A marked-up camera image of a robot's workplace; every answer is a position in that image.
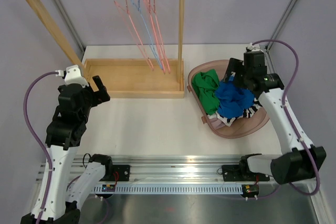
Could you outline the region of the pink wire hanger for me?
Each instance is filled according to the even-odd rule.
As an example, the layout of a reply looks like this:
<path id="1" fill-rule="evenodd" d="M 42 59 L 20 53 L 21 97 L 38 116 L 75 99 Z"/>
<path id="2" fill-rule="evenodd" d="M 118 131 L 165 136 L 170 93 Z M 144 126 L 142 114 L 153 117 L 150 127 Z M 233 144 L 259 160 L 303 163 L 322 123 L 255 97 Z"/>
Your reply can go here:
<path id="1" fill-rule="evenodd" d="M 166 56 L 166 52 L 165 52 L 165 45 L 164 45 L 164 41 L 163 41 L 163 37 L 161 34 L 161 30 L 160 30 L 160 23 L 158 21 L 157 18 L 157 11 L 156 11 L 156 0 L 153 0 L 153 4 L 151 5 L 151 9 L 154 13 L 154 17 L 155 17 L 155 23 L 156 23 L 156 31 L 158 32 L 158 46 L 162 55 L 162 63 L 163 63 L 163 72 L 166 73 L 168 72 L 169 74 L 171 73 L 171 68 L 170 68 L 170 64 L 168 61 L 168 58 Z"/>

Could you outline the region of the light blue wire hanger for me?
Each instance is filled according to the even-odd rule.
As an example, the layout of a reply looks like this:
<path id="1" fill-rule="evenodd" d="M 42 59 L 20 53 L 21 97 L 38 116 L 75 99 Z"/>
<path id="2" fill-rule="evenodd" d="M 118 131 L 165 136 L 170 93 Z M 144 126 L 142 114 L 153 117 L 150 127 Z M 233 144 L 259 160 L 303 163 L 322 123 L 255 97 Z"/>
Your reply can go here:
<path id="1" fill-rule="evenodd" d="M 141 4 L 140 4 L 140 0 L 137 0 L 137 2 L 135 2 L 134 0 L 130 0 L 132 5 L 134 6 L 134 8 L 136 9 L 136 11 L 139 13 L 141 19 L 140 19 L 140 22 L 145 30 L 145 34 L 146 34 L 146 38 L 148 40 L 148 46 L 150 48 L 150 50 L 152 51 L 152 54 L 153 56 L 155 57 L 159 67 L 161 68 L 161 70 L 163 69 L 162 68 L 162 64 L 159 60 L 159 56 L 158 56 L 158 53 L 156 52 L 155 48 L 154 48 L 154 43 L 153 43 L 153 39 L 152 39 L 152 36 L 151 36 L 151 33 L 148 29 L 148 26 L 147 26 L 147 22 L 145 21 L 145 18 L 142 14 L 142 9 L 141 9 Z"/>

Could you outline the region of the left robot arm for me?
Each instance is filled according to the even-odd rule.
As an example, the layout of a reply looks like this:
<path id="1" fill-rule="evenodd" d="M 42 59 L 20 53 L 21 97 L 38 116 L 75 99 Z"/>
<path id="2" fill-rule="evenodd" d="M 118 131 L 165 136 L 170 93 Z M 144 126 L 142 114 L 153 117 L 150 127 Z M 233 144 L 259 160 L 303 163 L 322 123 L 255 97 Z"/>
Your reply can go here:
<path id="1" fill-rule="evenodd" d="M 52 73 L 42 74 L 28 87 L 23 103 L 27 127 L 46 155 L 42 187 L 32 211 L 21 218 L 21 223 L 78 223 L 81 209 L 98 181 L 113 176 L 113 163 L 108 155 L 94 154 L 85 171 L 69 187 L 71 165 L 86 130 L 90 110 L 110 100 L 99 76 L 92 79 L 98 90 L 90 84 L 64 84 L 58 87 L 58 106 L 42 142 L 34 131 L 27 111 L 28 96 L 34 85 Z"/>

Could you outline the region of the black white striped tank top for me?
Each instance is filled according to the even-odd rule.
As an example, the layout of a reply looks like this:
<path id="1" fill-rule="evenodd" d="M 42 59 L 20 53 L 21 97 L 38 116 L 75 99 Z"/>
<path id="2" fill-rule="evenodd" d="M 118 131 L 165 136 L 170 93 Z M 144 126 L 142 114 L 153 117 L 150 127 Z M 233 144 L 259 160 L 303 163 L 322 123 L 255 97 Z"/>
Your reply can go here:
<path id="1" fill-rule="evenodd" d="M 250 107 L 242 109 L 240 111 L 235 111 L 233 113 L 219 112 L 217 110 L 214 114 L 207 115 L 207 118 L 210 120 L 212 118 L 218 118 L 224 123 L 230 123 L 231 125 L 238 119 L 250 119 L 262 108 L 261 103 L 254 98 L 253 103 Z"/>

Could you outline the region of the pale pink tank top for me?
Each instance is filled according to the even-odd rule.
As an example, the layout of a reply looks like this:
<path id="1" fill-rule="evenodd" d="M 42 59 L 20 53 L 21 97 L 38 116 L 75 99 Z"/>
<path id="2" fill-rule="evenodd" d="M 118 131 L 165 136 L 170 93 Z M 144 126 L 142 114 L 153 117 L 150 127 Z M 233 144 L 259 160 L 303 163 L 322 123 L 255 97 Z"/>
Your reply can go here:
<path id="1" fill-rule="evenodd" d="M 215 129 L 215 130 L 218 130 L 222 127 L 225 127 L 225 126 L 228 126 L 230 127 L 231 124 L 230 123 L 224 123 L 223 121 L 221 121 L 220 119 L 218 118 L 212 118 L 209 120 L 210 123 L 211 123 L 211 126 Z"/>

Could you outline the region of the green tank top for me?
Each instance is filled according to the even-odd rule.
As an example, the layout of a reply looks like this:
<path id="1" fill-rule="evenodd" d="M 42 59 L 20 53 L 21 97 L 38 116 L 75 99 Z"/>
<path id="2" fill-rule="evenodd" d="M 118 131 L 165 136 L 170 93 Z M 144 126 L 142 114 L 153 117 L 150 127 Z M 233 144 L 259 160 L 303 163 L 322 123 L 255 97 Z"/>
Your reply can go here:
<path id="1" fill-rule="evenodd" d="M 220 104 L 215 95 L 219 87 L 219 78 L 214 69 L 197 73 L 192 80 L 192 87 L 206 114 L 214 114 Z"/>

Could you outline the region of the blue tank top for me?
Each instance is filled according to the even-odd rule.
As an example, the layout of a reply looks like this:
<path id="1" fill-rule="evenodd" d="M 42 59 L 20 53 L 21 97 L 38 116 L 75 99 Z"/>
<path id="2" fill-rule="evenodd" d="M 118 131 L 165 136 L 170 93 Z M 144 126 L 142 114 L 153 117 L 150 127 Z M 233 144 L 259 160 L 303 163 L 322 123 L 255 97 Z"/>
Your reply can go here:
<path id="1" fill-rule="evenodd" d="M 215 91 L 216 97 L 220 104 L 217 110 L 219 112 L 233 113 L 250 107 L 255 96 L 248 89 L 238 88 L 233 84 L 233 76 L 228 82 L 220 82 L 218 89 Z"/>

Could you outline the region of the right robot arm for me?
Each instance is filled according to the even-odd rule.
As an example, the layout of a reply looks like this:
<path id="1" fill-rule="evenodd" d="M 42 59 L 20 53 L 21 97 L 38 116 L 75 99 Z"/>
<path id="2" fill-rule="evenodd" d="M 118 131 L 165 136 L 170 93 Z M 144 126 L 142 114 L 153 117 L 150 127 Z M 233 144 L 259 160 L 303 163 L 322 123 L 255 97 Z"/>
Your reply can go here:
<path id="1" fill-rule="evenodd" d="M 319 179 L 326 152 L 316 147 L 294 115 L 285 87 L 276 73 L 268 73 L 262 51 L 248 51 L 243 60 L 230 58 L 223 78 L 252 92 L 269 116 L 276 131 L 281 155 L 250 154 L 242 157 L 238 167 L 244 180 L 256 174 L 273 177 L 280 185 L 306 179 Z"/>

